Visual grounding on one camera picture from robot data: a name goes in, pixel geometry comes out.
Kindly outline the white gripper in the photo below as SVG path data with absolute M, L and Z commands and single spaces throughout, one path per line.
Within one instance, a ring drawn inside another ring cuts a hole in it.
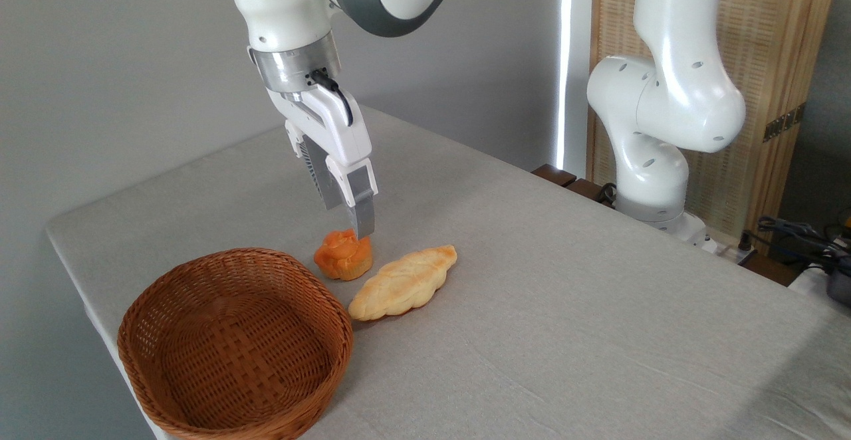
M 290 144 L 306 164 L 325 209 L 346 205 L 356 238 L 371 236 L 378 186 L 358 103 L 322 86 L 298 92 L 298 100 L 270 89 L 267 94 L 285 117 Z

